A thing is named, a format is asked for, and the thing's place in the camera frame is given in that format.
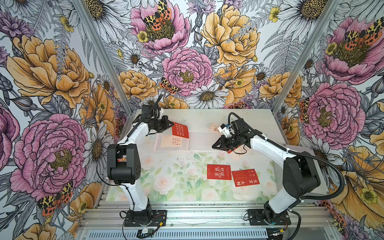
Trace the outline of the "red money money card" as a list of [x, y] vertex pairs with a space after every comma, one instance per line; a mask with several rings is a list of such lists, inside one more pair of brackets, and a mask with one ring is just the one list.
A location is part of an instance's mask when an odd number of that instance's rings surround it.
[[189, 139], [189, 130], [186, 125], [174, 123], [172, 126], [172, 135], [180, 138]]

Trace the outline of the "pale pink text card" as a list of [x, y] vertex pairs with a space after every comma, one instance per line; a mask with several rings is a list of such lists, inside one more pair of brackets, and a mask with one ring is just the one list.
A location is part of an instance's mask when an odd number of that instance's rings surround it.
[[161, 139], [161, 148], [179, 148], [182, 146], [183, 139], [177, 136], [163, 136]]

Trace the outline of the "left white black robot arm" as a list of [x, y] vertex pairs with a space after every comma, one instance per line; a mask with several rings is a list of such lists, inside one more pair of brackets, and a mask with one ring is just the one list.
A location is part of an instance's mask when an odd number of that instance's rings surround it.
[[125, 225], [147, 226], [153, 219], [150, 200], [139, 181], [142, 166], [138, 143], [151, 134], [162, 133], [173, 126], [174, 123], [163, 115], [158, 104], [144, 105], [128, 134], [107, 149], [107, 179], [120, 187], [131, 201], [130, 210], [125, 216]]

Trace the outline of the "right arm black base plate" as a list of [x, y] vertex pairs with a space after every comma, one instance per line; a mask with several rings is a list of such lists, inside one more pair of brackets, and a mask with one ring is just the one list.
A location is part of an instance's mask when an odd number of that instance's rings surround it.
[[280, 214], [268, 212], [264, 209], [248, 209], [246, 217], [251, 226], [285, 226], [291, 225], [287, 211]]

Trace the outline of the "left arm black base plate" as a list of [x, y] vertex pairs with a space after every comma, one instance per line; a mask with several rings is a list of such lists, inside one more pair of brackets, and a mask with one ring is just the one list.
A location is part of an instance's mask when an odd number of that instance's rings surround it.
[[167, 210], [152, 210], [134, 212], [129, 210], [127, 215], [123, 217], [124, 227], [162, 227], [166, 225]]

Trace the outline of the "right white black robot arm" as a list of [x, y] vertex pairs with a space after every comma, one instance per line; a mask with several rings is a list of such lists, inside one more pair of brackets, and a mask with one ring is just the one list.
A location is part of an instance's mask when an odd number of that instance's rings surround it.
[[293, 153], [272, 141], [262, 132], [252, 129], [243, 119], [218, 127], [220, 138], [212, 145], [214, 150], [233, 151], [247, 146], [258, 151], [283, 170], [282, 185], [278, 193], [264, 204], [263, 220], [269, 225], [304, 200], [304, 196], [321, 185], [312, 155]]

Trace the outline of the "pink elephant photo album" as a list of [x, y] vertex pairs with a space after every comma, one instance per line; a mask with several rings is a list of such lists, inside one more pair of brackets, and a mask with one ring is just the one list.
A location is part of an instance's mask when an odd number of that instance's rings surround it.
[[155, 152], [177, 151], [177, 152], [215, 152], [212, 145], [220, 138], [218, 133], [190, 133], [190, 138], [182, 138], [182, 146], [179, 148], [161, 148], [163, 136], [173, 136], [171, 134], [159, 134], [154, 143]]

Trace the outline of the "red card white characters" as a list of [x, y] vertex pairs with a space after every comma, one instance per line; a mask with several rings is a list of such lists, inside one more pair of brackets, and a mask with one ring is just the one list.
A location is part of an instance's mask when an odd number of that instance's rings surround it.
[[209, 180], [232, 180], [230, 165], [207, 165], [207, 179]]

